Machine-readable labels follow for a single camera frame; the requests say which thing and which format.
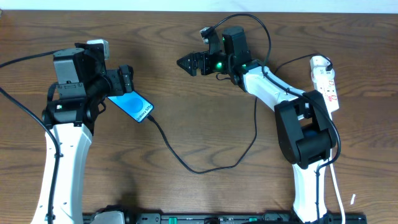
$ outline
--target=table surface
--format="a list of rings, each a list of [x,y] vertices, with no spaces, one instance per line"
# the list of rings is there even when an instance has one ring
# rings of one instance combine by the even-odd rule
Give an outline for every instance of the table surface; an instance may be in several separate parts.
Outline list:
[[[153,116],[171,145],[197,170],[234,164],[254,136],[254,97],[214,75],[190,77],[175,61],[206,50],[199,30],[228,13],[6,11],[0,20],[0,62],[109,41],[107,67],[134,67],[136,90],[155,105]],[[270,68],[321,52],[336,72],[340,109],[333,113],[342,139],[335,164],[346,212],[363,212],[368,223],[398,218],[398,15],[255,14],[272,37]],[[265,32],[250,18],[222,25],[245,28],[252,55],[264,58]],[[279,76],[311,90],[308,60]],[[1,87],[35,114],[56,81],[51,57],[1,69]],[[149,121],[133,121],[108,100],[95,124],[85,169],[83,211],[123,204],[165,213],[289,210],[294,201],[292,166],[277,143],[272,110],[257,107],[258,137],[240,165],[193,175],[166,148]],[[45,163],[44,132],[0,97],[0,222],[27,223],[34,215]],[[330,172],[325,200],[339,212]],[[351,198],[356,194],[354,204]]]

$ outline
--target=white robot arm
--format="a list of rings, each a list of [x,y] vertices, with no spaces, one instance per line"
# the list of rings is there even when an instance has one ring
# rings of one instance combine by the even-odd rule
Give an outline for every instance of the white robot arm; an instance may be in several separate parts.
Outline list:
[[[57,164],[55,146],[46,133],[47,157],[42,190],[32,224],[83,223],[84,170],[95,120],[106,109],[105,97],[123,96],[134,91],[130,66],[106,69],[104,60],[109,58],[107,41],[90,40],[75,46],[53,54],[58,83],[49,89],[43,121],[57,141],[60,157],[57,169],[54,169]],[[55,88],[60,99],[53,101]],[[104,107],[102,111],[98,109],[99,104]]]
[[[321,57],[321,56],[315,56],[314,58],[311,59],[311,61],[314,60],[319,60],[322,62],[327,63],[327,61]],[[273,79],[275,82],[278,84],[282,85],[284,88],[289,88],[290,91],[296,92],[298,94],[304,93],[302,90],[298,90],[285,82],[283,82],[281,79],[276,77],[274,74],[271,73],[269,68],[265,67],[265,72],[268,73],[269,78]],[[325,81],[323,81],[323,78],[321,75],[318,76],[319,83],[314,82],[315,88],[319,86],[320,88],[325,89],[326,85],[324,85]],[[297,99],[296,96],[291,95],[289,93],[286,93],[286,91],[282,90],[266,77],[264,77],[261,67],[256,67],[250,71],[248,71],[246,74],[243,75],[243,83],[246,91],[252,95],[257,96],[260,100],[262,100],[270,109],[274,110],[275,105],[278,105],[282,101],[292,101]],[[338,108],[338,103],[337,103],[337,108],[335,104],[331,105],[334,106],[334,110]],[[299,219],[302,222],[314,222],[317,220],[317,206],[316,206],[316,175],[315,172],[317,170],[317,167],[325,163],[326,161],[319,160],[317,162],[314,162],[310,165],[308,165],[307,169],[302,169],[300,166],[297,164],[292,165],[293,166],[293,172],[294,172],[294,184],[295,184],[295,200],[293,204],[293,209],[294,212],[297,214]],[[326,214],[326,206],[324,202],[324,176],[325,176],[325,169],[320,170],[320,180],[319,180],[319,211],[320,211],[320,216],[324,216]]]

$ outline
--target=white cable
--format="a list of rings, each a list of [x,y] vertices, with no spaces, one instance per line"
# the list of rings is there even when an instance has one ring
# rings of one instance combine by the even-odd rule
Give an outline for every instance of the white cable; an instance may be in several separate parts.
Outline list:
[[[346,223],[346,214],[344,212],[343,202],[341,202],[340,193],[338,191],[336,174],[335,174],[335,167],[333,166],[333,164],[330,164],[330,173],[331,173],[331,179],[333,180],[333,186],[335,186],[335,192],[336,192],[336,197],[337,197],[337,201],[338,201],[338,206],[340,207],[341,224],[345,224]]]

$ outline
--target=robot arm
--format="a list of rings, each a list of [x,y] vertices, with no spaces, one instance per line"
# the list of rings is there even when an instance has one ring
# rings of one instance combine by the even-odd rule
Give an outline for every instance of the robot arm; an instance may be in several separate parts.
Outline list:
[[[284,88],[290,88],[291,91],[299,94],[304,93],[304,91],[295,89],[294,87],[283,82],[281,79],[277,78],[267,67],[265,68],[265,71],[268,72],[268,76],[271,79],[282,85]],[[268,78],[264,77],[261,67],[256,67],[244,74],[243,83],[248,93],[257,96],[272,110],[274,110],[275,106],[279,105],[283,101],[292,101],[297,99],[296,96],[286,93],[284,90],[270,82]],[[303,116],[298,116],[297,119],[303,119]],[[299,219],[304,223],[314,222],[317,220],[315,189],[317,180],[315,172],[317,167],[323,163],[325,163],[325,161],[321,159],[308,165],[308,168],[306,169],[301,168],[298,164],[292,165],[295,183],[295,200],[293,204],[293,210]],[[319,180],[319,211],[321,217],[327,212],[324,202],[324,176],[325,169],[321,169]]]
[[[320,165],[327,162],[330,149],[336,145],[336,136],[321,111],[290,92],[310,98],[327,111],[324,96],[316,90],[306,93],[286,84],[273,75],[267,67],[264,67],[267,74],[265,76],[261,62],[251,58],[243,28],[232,27],[224,30],[225,53],[220,50],[218,42],[217,34],[213,31],[205,41],[209,44],[209,51],[188,54],[178,60],[177,65],[191,76],[196,75],[197,68],[201,69],[202,75],[213,72],[228,74],[233,84],[257,96],[275,112],[279,146],[294,170],[296,194],[293,210],[301,222],[316,221],[317,177],[315,172]],[[311,64],[315,72],[312,74],[315,88],[321,85],[316,82],[317,78],[323,81],[318,75],[323,60],[316,63],[313,61],[314,63]],[[333,69],[328,72],[334,75]],[[312,123],[302,127],[299,120],[310,118],[312,118]],[[321,169],[318,201],[320,217],[326,214],[323,196],[324,173],[325,169]]]
[[[107,96],[122,96],[134,91],[133,71],[128,65],[107,70],[104,60],[109,58],[105,40],[91,40],[75,44],[74,49],[54,53],[59,100],[49,93],[43,121],[59,143],[61,157],[56,183],[52,183],[55,167],[55,147],[46,134],[47,157],[42,190],[32,223],[83,223],[81,198],[86,157],[94,133],[94,123],[106,106]],[[50,188],[53,195],[52,220],[47,215]]]

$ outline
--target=wood grain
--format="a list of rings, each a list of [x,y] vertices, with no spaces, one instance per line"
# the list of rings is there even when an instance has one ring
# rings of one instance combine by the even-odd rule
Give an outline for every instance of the wood grain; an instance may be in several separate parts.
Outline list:
[[[251,95],[214,75],[190,77],[175,61],[206,50],[198,31],[226,13],[6,11],[0,20],[0,62],[75,42],[109,41],[108,68],[134,67],[136,90],[155,104],[154,117],[171,145],[198,170],[235,163],[250,143]],[[271,67],[312,52],[335,65],[340,109],[334,120],[342,141],[336,175],[347,212],[368,223],[398,218],[398,16],[377,14],[256,14],[272,37]],[[248,18],[223,27],[245,28],[258,58],[264,31]],[[312,89],[308,61],[283,68],[291,85]],[[1,69],[1,86],[34,113],[45,108],[56,80],[50,57]],[[288,210],[294,200],[291,165],[277,144],[274,115],[259,103],[256,143],[237,168],[192,175],[171,155],[156,127],[135,123],[110,102],[96,122],[86,163],[84,212],[122,203],[163,212],[264,212]],[[0,223],[28,223],[45,162],[43,130],[0,97]],[[356,200],[350,205],[351,196]],[[326,172],[326,204],[339,212]]]

